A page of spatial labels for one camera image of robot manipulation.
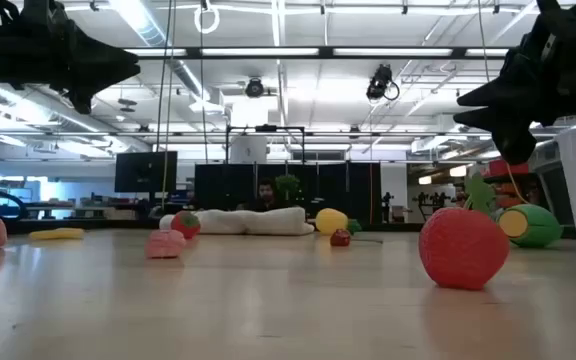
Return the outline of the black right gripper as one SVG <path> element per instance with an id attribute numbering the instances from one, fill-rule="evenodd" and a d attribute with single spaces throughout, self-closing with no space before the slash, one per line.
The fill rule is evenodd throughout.
<path id="1" fill-rule="evenodd" d="M 539 15 L 530 32 L 538 49 L 534 61 L 519 47 L 508 50 L 498 76 L 457 98 L 460 106 L 492 106 L 518 98 L 535 83 L 536 121 L 551 125 L 557 119 L 576 117 L 576 3 L 564 9 L 558 0 L 536 0 Z M 453 120 L 491 133 L 501 157 L 510 165 L 525 163 L 537 141 L 527 120 L 493 108 L 455 114 Z"/>

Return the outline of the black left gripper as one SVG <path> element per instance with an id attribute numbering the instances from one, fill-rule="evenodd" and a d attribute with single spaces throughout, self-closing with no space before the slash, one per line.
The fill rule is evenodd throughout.
<path id="1" fill-rule="evenodd" d="M 138 56 L 94 39 L 78 41 L 69 58 L 64 34 L 0 0 L 0 83 L 15 89 L 50 84 L 80 114 L 92 112 L 92 95 L 141 71 Z M 64 81 L 69 72 L 70 83 Z"/>

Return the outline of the green toy corn cob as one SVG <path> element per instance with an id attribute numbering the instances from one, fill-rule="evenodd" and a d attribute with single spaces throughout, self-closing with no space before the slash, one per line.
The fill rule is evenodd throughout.
<path id="1" fill-rule="evenodd" d="M 546 248 L 559 240 L 563 233 L 549 210 L 533 204 L 505 209 L 497 218 L 497 224 L 509 241 L 521 248 Z"/>

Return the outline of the large red toy strawberry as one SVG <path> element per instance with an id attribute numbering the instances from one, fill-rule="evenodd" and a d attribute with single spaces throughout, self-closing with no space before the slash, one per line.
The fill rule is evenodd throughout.
<path id="1" fill-rule="evenodd" d="M 481 290 L 504 265 L 510 241 L 493 219 L 495 192 L 481 174 L 465 179 L 462 207 L 441 208 L 419 234 L 420 260 L 440 287 Z"/>

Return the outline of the yellow toy banana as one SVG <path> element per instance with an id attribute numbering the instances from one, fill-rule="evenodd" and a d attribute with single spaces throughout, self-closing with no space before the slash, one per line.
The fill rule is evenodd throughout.
<path id="1" fill-rule="evenodd" d="M 34 241 L 44 240 L 80 240 L 84 237 L 85 230 L 80 228 L 58 228 L 53 230 L 35 231 L 29 234 Z"/>

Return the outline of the small red toy strawberry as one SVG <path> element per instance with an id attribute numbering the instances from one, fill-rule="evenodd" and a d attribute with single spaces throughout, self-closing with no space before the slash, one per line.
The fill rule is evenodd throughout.
<path id="1" fill-rule="evenodd" d="M 180 232 L 186 240 L 193 240 L 200 232 L 201 223 L 194 213 L 180 211 L 173 216 L 170 227 Z"/>

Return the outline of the yellow toy lemon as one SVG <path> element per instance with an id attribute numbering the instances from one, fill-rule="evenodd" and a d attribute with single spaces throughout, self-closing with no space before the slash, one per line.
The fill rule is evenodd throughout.
<path id="1" fill-rule="evenodd" d="M 336 230 L 346 229 L 348 222 L 346 214 L 332 208 L 320 210 L 315 217 L 315 227 L 324 235 L 332 235 Z"/>

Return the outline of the ribbed pink toy produce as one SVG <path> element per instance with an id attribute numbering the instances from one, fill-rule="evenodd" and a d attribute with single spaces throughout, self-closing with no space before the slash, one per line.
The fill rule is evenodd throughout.
<path id="1" fill-rule="evenodd" d="M 153 231 L 145 245 L 145 255 L 150 259 L 179 258 L 186 246 L 183 234 L 177 230 Z"/>

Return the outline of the red storage bin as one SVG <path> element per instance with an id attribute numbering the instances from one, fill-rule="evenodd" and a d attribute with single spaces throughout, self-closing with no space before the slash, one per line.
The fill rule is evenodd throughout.
<path id="1" fill-rule="evenodd" d="M 487 164 L 487 170 L 485 171 L 485 175 L 487 177 L 497 177 L 497 176 L 505 176 L 510 173 L 512 173 L 513 175 L 523 175 L 528 174 L 529 172 L 530 169 L 527 163 L 519 165 L 509 165 L 505 160 L 497 159 Z"/>

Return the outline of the black monitor screen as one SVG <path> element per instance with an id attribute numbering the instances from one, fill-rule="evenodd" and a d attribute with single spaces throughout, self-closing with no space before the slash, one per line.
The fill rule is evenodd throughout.
<path id="1" fill-rule="evenodd" d="M 114 191 L 117 193 L 175 191 L 177 160 L 175 151 L 118 154 L 115 162 Z"/>

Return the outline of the white cylinder tank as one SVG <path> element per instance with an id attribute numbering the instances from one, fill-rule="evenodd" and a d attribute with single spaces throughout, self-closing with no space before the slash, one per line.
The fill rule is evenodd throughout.
<path id="1" fill-rule="evenodd" d="M 267 162 L 267 138 L 237 136 L 230 142 L 229 162 L 235 164 L 263 164 Z"/>

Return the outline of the seated person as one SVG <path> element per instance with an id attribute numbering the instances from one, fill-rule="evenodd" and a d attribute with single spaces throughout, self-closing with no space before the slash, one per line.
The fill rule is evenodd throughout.
<path id="1" fill-rule="evenodd" d="M 267 212 L 287 207 L 289 207 L 289 202 L 280 196 L 274 181 L 261 179 L 258 183 L 257 197 L 249 203 L 240 204 L 238 209 Z"/>

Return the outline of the white rolled towel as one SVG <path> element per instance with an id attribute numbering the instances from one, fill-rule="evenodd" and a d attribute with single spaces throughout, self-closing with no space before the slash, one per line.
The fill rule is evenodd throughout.
<path id="1" fill-rule="evenodd" d="M 200 234 L 303 236 L 314 231 L 300 207 L 265 212 L 212 209 L 191 212 L 191 215 L 198 218 Z"/>

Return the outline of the green potted plant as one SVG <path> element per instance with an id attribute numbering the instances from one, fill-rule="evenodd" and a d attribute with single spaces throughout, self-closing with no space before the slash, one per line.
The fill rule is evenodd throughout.
<path id="1" fill-rule="evenodd" d="M 300 180 L 293 174 L 284 174 L 275 178 L 276 197 L 285 204 L 297 205 L 301 196 Z"/>

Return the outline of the black partition wall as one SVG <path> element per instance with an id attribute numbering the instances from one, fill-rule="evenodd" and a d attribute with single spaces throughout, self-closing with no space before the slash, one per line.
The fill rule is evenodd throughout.
<path id="1" fill-rule="evenodd" d="M 382 221 L 378 163 L 198 164 L 195 196 L 204 209 L 233 210 L 257 197 L 261 179 L 275 183 L 275 178 L 284 174 L 300 180 L 297 205 L 311 217 L 332 208 L 362 225 Z"/>

